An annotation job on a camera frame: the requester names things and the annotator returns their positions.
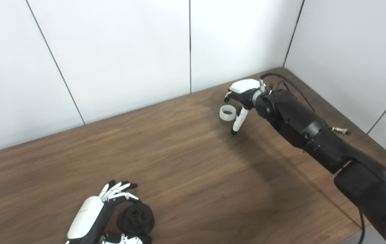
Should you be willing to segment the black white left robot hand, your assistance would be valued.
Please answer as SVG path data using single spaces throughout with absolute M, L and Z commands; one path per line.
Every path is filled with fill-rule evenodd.
M 130 189 L 137 184 L 111 180 L 97 196 L 87 198 L 75 216 L 68 232 L 68 244 L 151 244 L 155 218 L 151 208 Z M 115 208 L 130 202 L 117 218 L 117 232 L 106 231 Z

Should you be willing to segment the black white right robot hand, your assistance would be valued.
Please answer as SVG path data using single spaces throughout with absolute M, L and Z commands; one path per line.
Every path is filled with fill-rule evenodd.
M 262 79 L 243 79 L 234 82 L 230 86 L 224 96 L 224 102 L 228 103 L 230 100 L 234 100 L 240 104 L 238 109 L 235 110 L 235 122 L 230 130 L 232 135 L 239 132 L 249 111 L 255 108 L 258 96 L 267 91 L 268 89 Z

